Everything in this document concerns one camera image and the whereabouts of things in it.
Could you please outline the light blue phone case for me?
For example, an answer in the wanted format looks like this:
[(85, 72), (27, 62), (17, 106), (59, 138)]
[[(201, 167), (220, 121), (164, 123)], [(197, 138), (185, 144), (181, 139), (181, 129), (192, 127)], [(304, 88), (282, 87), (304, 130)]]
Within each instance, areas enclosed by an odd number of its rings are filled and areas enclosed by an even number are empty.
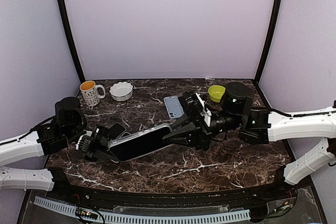
[(177, 96), (165, 97), (164, 104), (170, 119), (183, 116), (184, 111)]

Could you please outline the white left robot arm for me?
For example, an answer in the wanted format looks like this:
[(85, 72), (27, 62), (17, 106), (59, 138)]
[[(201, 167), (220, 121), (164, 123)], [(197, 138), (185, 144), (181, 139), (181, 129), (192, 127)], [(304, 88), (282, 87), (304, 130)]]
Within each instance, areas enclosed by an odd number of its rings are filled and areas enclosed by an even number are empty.
[(8, 165), (32, 157), (48, 156), (76, 142), (88, 152), (94, 141), (86, 130), (87, 120), (76, 97), (55, 104), (55, 115), (32, 127), (27, 133), (1, 141), (1, 189), (54, 191), (63, 201), (74, 197), (74, 189), (61, 168), (41, 170), (9, 168)]

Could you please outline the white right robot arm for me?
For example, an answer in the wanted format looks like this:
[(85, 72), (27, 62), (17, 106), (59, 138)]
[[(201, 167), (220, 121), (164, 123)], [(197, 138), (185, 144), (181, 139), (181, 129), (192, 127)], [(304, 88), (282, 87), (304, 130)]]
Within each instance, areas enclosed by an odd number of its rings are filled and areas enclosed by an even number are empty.
[(255, 107), (254, 92), (239, 82), (230, 82), (220, 99), (221, 111), (211, 111), (206, 101), (190, 91), (179, 97), (184, 115), (172, 124), (166, 143), (207, 150), (219, 133), (239, 130), (248, 144), (268, 144), (291, 138), (319, 137), (320, 142), (298, 160), (276, 171), (275, 183), (268, 188), (273, 200), (280, 199), (302, 179), (324, 165), (335, 165), (335, 106), (285, 113), (273, 108)]

